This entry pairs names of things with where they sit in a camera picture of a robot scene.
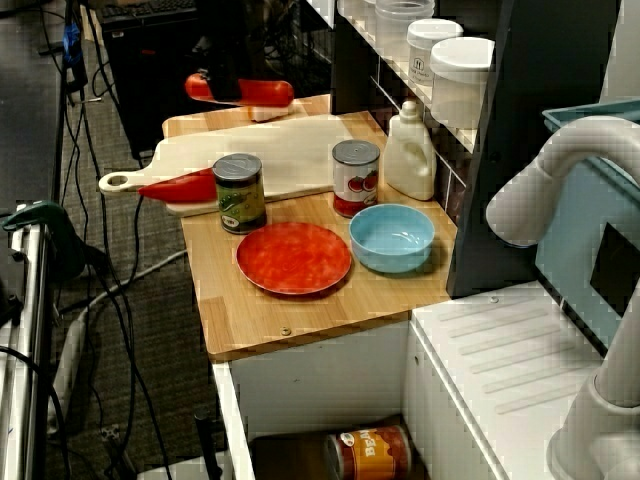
black cable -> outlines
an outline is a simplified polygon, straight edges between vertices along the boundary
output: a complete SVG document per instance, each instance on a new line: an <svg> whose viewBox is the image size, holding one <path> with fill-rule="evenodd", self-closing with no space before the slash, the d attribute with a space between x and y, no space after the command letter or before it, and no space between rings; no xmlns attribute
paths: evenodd
<svg viewBox="0 0 640 480"><path fill-rule="evenodd" d="M0 345L0 353L6 353L7 355L11 355L12 357L17 358L22 363L24 363L27 367L29 367L32 371L34 371L39 377L47 378L46 375L42 372L42 369L36 362L31 360L29 357L24 356L22 353L14 350L13 348L5 347L4 345ZM64 425L64 416L62 415L62 408L60 407L60 400L58 400L58 395L56 395L56 390L53 388L53 384L51 382L45 382L47 385L47 390L49 390L49 396L51 397L51 401L53 403L53 407L56 410L56 418L58 420L58 434L60 436L60 449L62 450L62 458L64 460L64 470L65 470L65 478L67 480L71 479L71 464L69 463L69 450L67 448L67 431Z"/></svg>
<svg viewBox="0 0 640 480"><path fill-rule="evenodd" d="M140 219L140 207L142 207L142 201L144 197L140 195L138 199L138 205L136 205L136 213L133 216L133 238L135 240L133 267L131 268L131 274L125 288L129 288L133 283L133 279L138 271L138 261L140 258L140 233L138 232L138 220Z"/></svg>
<svg viewBox="0 0 640 480"><path fill-rule="evenodd" d="M80 90L80 98L81 98L81 101L83 102L82 103L82 107L81 107L81 112L80 112L80 118L84 119L85 133L87 134L87 143L89 144L89 150L90 150L90 153L91 153L91 158L94 160L94 167L97 168L97 161L95 160L95 151L93 150L93 141L91 139L91 134L90 134L90 131L89 131L89 123L88 123L88 119L87 119L87 115L86 115L86 106L85 106L85 103L84 103L84 99L85 99L84 88ZM80 191L77 167L78 167L78 162L76 161L76 189L78 191L80 204L82 206L82 209L83 209L83 212L84 212L84 215L85 215L85 235L86 235L86 228L87 228L87 222L88 222L88 211L87 211L87 208L85 206L84 199L82 197L82 192ZM97 175L97 178L99 179L100 178L99 169L97 169L97 174L96 175ZM103 233L106 235L106 233L107 233L106 232L106 216L104 215L106 213L106 210L105 210L105 205L104 205L104 197L101 196L100 200L101 200L102 211L103 211ZM105 237L105 238L107 238L107 242L105 243L105 250L106 250L105 253L106 253L107 262L109 264L109 268L110 268L111 272L114 275L114 279L116 280L116 283L119 284L119 281L118 281L117 277L115 276L115 271L113 270L113 265L112 265L112 262L111 262L111 254L109 252L108 237ZM126 297L125 297L125 306L127 308L127 316L128 316L128 320L129 320L129 331L130 331L130 334L133 334L133 321L132 321L132 316L131 316L131 309L129 307L129 303L128 303L128 300L126 299ZM86 330L87 332L88 332L88 329L89 329L89 323L88 323L88 319L87 319L87 330ZM94 354L93 365L95 365L95 349L93 350L93 354ZM135 377L135 372L134 372L134 369L133 369L133 366L132 366L131 367L131 374L130 374L130 400L129 400L129 418L128 418L128 421L127 421L127 430L126 430L125 437L124 437L123 443L121 445L121 448L120 448L120 450L118 452L118 456L116 458L116 462L110 464L110 466L107 468L107 471L105 472L107 476L110 476L110 472L111 472L112 468L122 460L122 455L124 454L124 451L126 449L127 443L129 441L129 437L131 435L131 431L132 431L132 428L133 428L133 417L134 417L134 412L135 412L135 383L136 383L136 377ZM102 402L100 401L100 397L98 395L98 392L95 390L95 387L93 387L92 384L90 385L90 387L91 387L93 393L96 396L96 400L98 401L98 408L100 409L100 428L102 429L102 425L103 425L102 422L103 422L103 418L104 418L104 414L103 414L103 410L102 410Z"/></svg>
<svg viewBox="0 0 640 480"><path fill-rule="evenodd" d="M85 112L84 110L82 110L80 112L80 119L82 119L82 117L84 116ZM80 148L78 147L78 156L76 158L76 162L75 162L75 180L76 180L76 191L78 192L78 198L80 200L80 205L82 206L82 211L84 212L84 229L83 229L83 235L82 235L82 241L83 243L86 245L87 244L87 228L89 226L89 212L87 210L86 204L84 203L84 197L82 196L82 191L80 190L80 176L79 176L79 172L78 172L78 166L80 164ZM89 298L91 296L91 266L88 266L88 277L87 277L87 298ZM91 389L91 392L93 393L93 395L96 397L96 401L98 402L98 409L100 411L100 421L99 421L99 429L100 431L102 431L102 426L103 426L103 419L104 419L104 411L102 409L102 400L100 400L100 395L98 394L98 391L96 390L95 386L93 385L93 372L95 370L95 365L96 365L96 350L93 346L93 342L91 341L91 334L90 334L90 326L91 326L91 317L90 317L90 313L91 313L91 309L90 309L90 304L87 305L87 317L85 320L85 341L89 344L89 347L91 348L91 354L92 354L92 361L91 361L91 368L89 370L89 376L88 376L88 385L89 388Z"/></svg>
<svg viewBox="0 0 640 480"><path fill-rule="evenodd" d="M142 375L140 374L140 371L138 370L138 366L136 365L136 363L132 359L131 346L129 345L129 341L128 341L128 337L127 337L127 333L126 333L126 327L125 327L125 324L124 324L124 318L122 316L122 312L120 311L120 307L118 305L118 302L116 301L115 296L113 295L113 293L111 293L111 290L109 289L109 286L105 282L104 278L102 278L102 275L99 272L96 272L96 277L98 278L98 281L102 285L102 288L104 289L104 291L107 292L107 295L111 299L111 302L114 304L114 306L116 307L116 311L118 312L118 319L120 320L120 330L122 331L122 336L124 338L125 350L127 351L127 354L129 355L129 360L131 361L131 365L132 365L132 367L134 369L136 378L138 379L138 383L140 384L140 388L142 389L142 393L144 394L145 400L147 401L147 406L149 408L149 415L151 416L151 423L153 424L153 427L155 429L156 437L158 439L158 444L160 445L160 450L162 452L162 460L163 460L164 468L165 468L165 470L167 472L167 478L168 478L168 480L172 480L173 477L171 476L171 471L169 470L169 459L167 457L167 452L165 450L164 441L162 440L162 435L160 433L160 426L158 425L158 420L156 419L155 411L153 409L153 403L151 402L151 397L149 396L149 391L147 390L147 386L144 383L144 380L142 379Z"/></svg>
<svg viewBox="0 0 640 480"><path fill-rule="evenodd" d="M67 194L67 184L69 183L69 177L71 175L71 167L74 164L73 155L76 154L77 157L80 157L80 145L78 144L78 138L79 138L79 135L80 135L80 128L82 127L82 119L84 117L84 114L85 114L84 110L80 111L80 118L78 119L78 126L76 127L76 134L74 136L73 135L73 131L71 130L71 121L69 120L69 112L65 108L64 119L65 119L65 123L67 125L67 132L69 133L69 136L71 137L71 140L73 141L73 150L71 151L71 157L69 158L69 166L67 167L67 173L66 173L65 180L64 180L64 187L62 189L62 200L60 202L60 206L61 207L64 207L64 200L65 200L65 196Z"/></svg>
<svg viewBox="0 0 640 480"><path fill-rule="evenodd" d="M52 441L47 441L48 445L51 445L52 447L56 447L56 448L60 448L62 449L62 445L60 445L59 443L56 442L52 442ZM75 455L76 457L78 457L80 460L82 460L82 463L84 463L84 468L87 470L87 472L89 472L89 474L91 475L91 478L93 480L100 480L100 477L98 477L98 474L96 473L96 471L93 468L93 465L91 465L91 462L89 461L89 459L87 457L85 457L84 455L82 455L80 452L77 452L75 450L72 450L70 448L67 448L67 451L71 454L71 455Z"/></svg>
<svg viewBox="0 0 640 480"><path fill-rule="evenodd" d="M44 38L45 38L45 41L47 43L47 48L49 49L49 53L51 54L51 59L53 60L53 64L56 66L56 70L58 70L58 73L60 74L60 77L62 78L62 82L63 82L63 86L64 86L66 84L65 78L64 78L64 73L62 72L62 69L60 68L60 65L58 65L58 61L56 60L56 56L53 54L53 48L51 47L51 42L49 41L49 32L47 31L47 25L45 24L45 21L44 21L44 8L42 8L42 0L40 0L37 3L37 6L39 7L39 10L40 10L40 23L42 23L42 31L44 32Z"/></svg>
<svg viewBox="0 0 640 480"><path fill-rule="evenodd" d="M34 5L33 7L30 7L30 8L25 8L25 11L29 11L29 12L35 12L37 10L38 10L38 5ZM58 17L58 18L61 18L62 20L64 20L64 16L60 15L59 13L52 12L50 10L44 10L44 9L42 11L43 11L43 13L46 13L47 15L53 15L54 17Z"/></svg>
<svg viewBox="0 0 640 480"><path fill-rule="evenodd" d="M89 313L88 312L87 312L87 332L89 332ZM97 355L96 355L96 349L93 346L93 341L91 340L91 335L89 335L88 333L87 333L87 343L89 344L89 348L91 349L91 368L89 369L89 374L88 374L88 384L89 384L89 388L91 389L91 392L96 397L96 401L98 402L98 410L100 411L98 428L100 429L100 431L102 431L102 427L104 426L104 410L102 409L102 400L100 400L100 395L98 395L98 391L93 385L93 374L96 369Z"/></svg>
<svg viewBox="0 0 640 480"><path fill-rule="evenodd" d="M106 67L107 65L109 65L109 63L111 63L111 60L107 60L104 63L104 66ZM98 67L96 69L96 71L93 73L93 77L91 77L91 92L93 93L94 97L101 97L103 96L105 93L107 93L107 88L105 88L102 92L100 93L96 93L96 80L98 78L98 74L100 73L100 67Z"/></svg>
<svg viewBox="0 0 640 480"><path fill-rule="evenodd" d="M23 7L16 7L10 10L3 10L3 11L0 11L0 18L11 17L17 13L24 12L25 10L32 10L34 8L38 8L38 6L41 6L40 0L38 0L37 2L33 2L29 5L25 5Z"/></svg>
<svg viewBox="0 0 640 480"><path fill-rule="evenodd" d="M82 108L85 108L85 104L84 104L84 89L80 90L80 100L83 102L82 103ZM91 160L93 161L93 166L96 172L96 179L100 179L100 167L98 165L98 160L96 158L96 154L93 148L93 140L91 138L91 132L89 131L89 122L87 121L87 117L85 115L84 118L84 128L85 128L85 133L87 136L87 143L89 145L89 152L91 154ZM171 477L171 472L169 470L169 459L167 457L167 452L164 446L164 441L162 439L162 434L160 433L160 426L158 425L158 422L156 420L156 416L155 416L155 412L153 410L153 403L151 401L151 397L149 396L149 392L147 391L147 387L144 383L144 380L142 379L142 375L140 375L140 372L138 371L138 367L135 363L135 354L134 354L134 350L133 350L133 322L131 320L131 308L129 306L129 300L126 296L126 294L124 293L124 290L122 288L122 284L120 283L120 280L118 279L118 276L116 274L115 268L113 267L113 263L111 262L111 254L109 251L109 236L108 236L108 232L107 232L107 208L106 208L106 204L105 204L105 200L104 200L104 195L100 195L100 203L101 203L101 207L102 207L102 234L103 234L103 241L104 241L104 247L105 247L105 253L106 253L106 257L107 257L107 264L109 267L109 270L111 271L111 276L113 277L114 282L116 283L116 286L118 288L118 291L120 292L120 296L123 299L125 308L127 310L127 316L129 318L129 330L131 335L131 345L129 345L129 337L127 336L126 333L126 327L124 325L124 319L122 317L122 313L120 312L120 308L118 305L118 302L115 301L115 297L113 296L113 294L110 292L109 288L106 285L106 282L104 282L104 279L102 278L102 276L100 275L99 272L96 271L96 276L98 277L98 280L100 281L103 289L105 289L107 295L112 299L112 302L114 303L114 306L116 306L116 311L120 312L118 315L118 319L120 320L120 328L122 330L122 335L123 335L123 339L125 342L125 349L127 350L127 355L129 356L129 361L131 363L131 368L134 370L134 373L136 375L136 378L138 379L138 383L140 384L140 388L142 389L142 392L144 394L145 400L147 402L147 406L149 408L149 414L151 416L151 422L153 423L154 429L155 429L155 433L156 433L156 437L158 439L158 444L160 446L160 450L162 452L162 458L163 458L163 463L164 463L164 467L165 470L167 472L167 477L169 480L172 480ZM122 454L124 453L124 448L126 447L126 443L125 441L128 441L128 437L125 434L125 439L123 440L123 443L121 445L120 451L119 451L119 458L116 459L116 463L112 464L110 467L113 468L113 466L115 466L117 464L117 462L119 460L121 460Z"/></svg>

blue bowl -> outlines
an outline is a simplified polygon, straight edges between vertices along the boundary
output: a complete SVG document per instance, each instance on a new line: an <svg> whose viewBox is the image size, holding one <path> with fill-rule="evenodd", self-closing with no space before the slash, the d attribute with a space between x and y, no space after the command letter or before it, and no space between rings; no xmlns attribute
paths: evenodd
<svg viewBox="0 0 640 480"><path fill-rule="evenodd" d="M405 205L382 204L358 212L349 224L356 258L372 270L414 270L431 253L435 228L429 217Z"/></svg>

can in drawer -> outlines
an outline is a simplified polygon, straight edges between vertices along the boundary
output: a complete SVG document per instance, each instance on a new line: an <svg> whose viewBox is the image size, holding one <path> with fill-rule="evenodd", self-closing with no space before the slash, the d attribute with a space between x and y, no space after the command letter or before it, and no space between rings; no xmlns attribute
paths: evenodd
<svg viewBox="0 0 640 480"><path fill-rule="evenodd" d="M400 426L329 435L326 447L337 480L405 480L411 471L409 438Z"/></svg>

tomato soup can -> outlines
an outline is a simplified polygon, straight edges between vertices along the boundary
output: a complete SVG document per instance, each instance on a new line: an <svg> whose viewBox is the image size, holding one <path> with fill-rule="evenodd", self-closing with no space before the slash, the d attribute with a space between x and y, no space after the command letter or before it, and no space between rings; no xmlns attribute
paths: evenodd
<svg viewBox="0 0 640 480"><path fill-rule="evenodd" d="M332 153L333 208L351 218L378 202L380 149L366 140L345 140Z"/></svg>

white plastic bottle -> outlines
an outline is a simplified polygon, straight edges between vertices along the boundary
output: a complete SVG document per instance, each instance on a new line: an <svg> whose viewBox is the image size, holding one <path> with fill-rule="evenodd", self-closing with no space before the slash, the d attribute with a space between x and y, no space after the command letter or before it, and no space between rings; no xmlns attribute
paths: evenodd
<svg viewBox="0 0 640 480"><path fill-rule="evenodd" d="M411 100L404 102L400 114L391 118L382 168L385 181L396 190L416 200L433 197L436 152L416 103Z"/></svg>

